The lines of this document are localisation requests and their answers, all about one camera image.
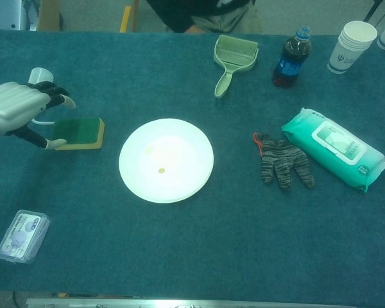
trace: robotic hand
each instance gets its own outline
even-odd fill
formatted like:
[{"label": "robotic hand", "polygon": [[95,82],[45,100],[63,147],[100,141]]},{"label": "robotic hand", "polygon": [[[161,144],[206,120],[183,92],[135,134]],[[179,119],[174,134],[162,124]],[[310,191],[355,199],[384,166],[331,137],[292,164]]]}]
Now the robotic hand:
[{"label": "robotic hand", "polygon": [[47,140],[27,125],[48,108],[63,104],[75,108],[69,93],[54,83],[19,85],[8,82],[0,85],[0,135],[16,135],[44,149],[55,149],[67,143],[65,139]]}]

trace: person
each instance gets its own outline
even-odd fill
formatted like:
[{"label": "person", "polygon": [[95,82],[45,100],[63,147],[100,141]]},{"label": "person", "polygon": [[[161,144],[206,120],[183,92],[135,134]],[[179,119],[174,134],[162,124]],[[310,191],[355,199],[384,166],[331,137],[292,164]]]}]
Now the person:
[{"label": "person", "polygon": [[147,0],[175,33],[262,33],[254,0]]}]

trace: green wet wipes package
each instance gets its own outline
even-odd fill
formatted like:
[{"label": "green wet wipes package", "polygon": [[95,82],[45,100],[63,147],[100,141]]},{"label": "green wet wipes package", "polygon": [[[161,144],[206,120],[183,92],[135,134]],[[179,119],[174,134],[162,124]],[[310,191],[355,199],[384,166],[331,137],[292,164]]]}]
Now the green wet wipes package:
[{"label": "green wet wipes package", "polygon": [[364,192],[385,169],[381,152],[312,109],[303,108],[282,131],[349,186]]}]

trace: blue bottle cap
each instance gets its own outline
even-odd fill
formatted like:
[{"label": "blue bottle cap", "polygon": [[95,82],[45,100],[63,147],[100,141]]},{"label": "blue bottle cap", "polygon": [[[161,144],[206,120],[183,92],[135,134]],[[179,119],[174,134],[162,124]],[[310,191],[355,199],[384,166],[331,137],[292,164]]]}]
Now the blue bottle cap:
[{"label": "blue bottle cap", "polygon": [[300,40],[309,40],[311,37],[311,29],[309,27],[302,27],[296,32],[296,37]]}]

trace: sponge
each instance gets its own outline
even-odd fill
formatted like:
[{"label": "sponge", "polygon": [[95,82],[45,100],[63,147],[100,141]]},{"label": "sponge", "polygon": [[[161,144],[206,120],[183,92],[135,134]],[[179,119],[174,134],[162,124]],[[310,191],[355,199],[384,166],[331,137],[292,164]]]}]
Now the sponge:
[{"label": "sponge", "polygon": [[104,122],[100,118],[58,120],[53,127],[53,140],[65,139],[67,144],[56,150],[93,150],[103,145]]}]

